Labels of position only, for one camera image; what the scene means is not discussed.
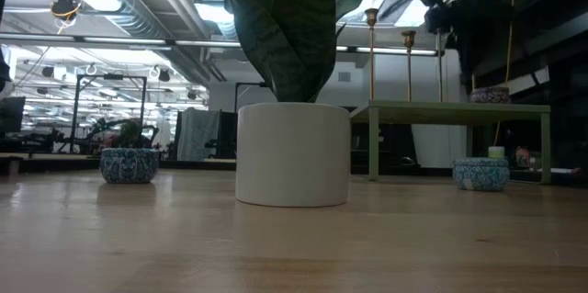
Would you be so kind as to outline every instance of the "table leg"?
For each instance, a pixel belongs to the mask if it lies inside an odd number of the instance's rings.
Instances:
[[[466,127],[466,156],[472,157],[474,153],[474,145],[473,145],[473,138],[474,138],[474,128],[472,126]]]
[[[551,115],[541,114],[541,184],[551,184]]]
[[[369,180],[377,181],[379,174],[379,110],[369,109]]]

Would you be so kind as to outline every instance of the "white planter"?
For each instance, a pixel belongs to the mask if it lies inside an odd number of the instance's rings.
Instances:
[[[237,199],[278,207],[345,203],[350,136],[349,112],[340,107],[303,103],[242,107]]]

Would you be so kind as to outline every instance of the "vent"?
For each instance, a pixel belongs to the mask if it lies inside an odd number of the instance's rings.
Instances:
[[[351,83],[351,73],[350,72],[339,72],[339,82]]]

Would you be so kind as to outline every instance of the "ductwork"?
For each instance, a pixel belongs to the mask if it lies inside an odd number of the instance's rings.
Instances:
[[[84,1],[96,10],[126,14],[126,16],[107,18],[133,38],[171,39],[173,37],[142,0]],[[170,51],[156,51],[156,53],[169,60],[190,83],[208,85],[209,74],[184,50],[172,48]]]

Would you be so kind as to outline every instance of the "potted plant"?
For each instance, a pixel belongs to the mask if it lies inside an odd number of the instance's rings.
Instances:
[[[141,135],[142,129],[137,119],[125,120],[113,148],[102,150],[100,173],[108,183],[146,184],[157,174],[159,157]]]
[[[349,113],[313,104],[335,65],[336,22],[361,0],[230,0],[244,53],[278,103],[239,110],[237,199],[280,207],[347,201]]]

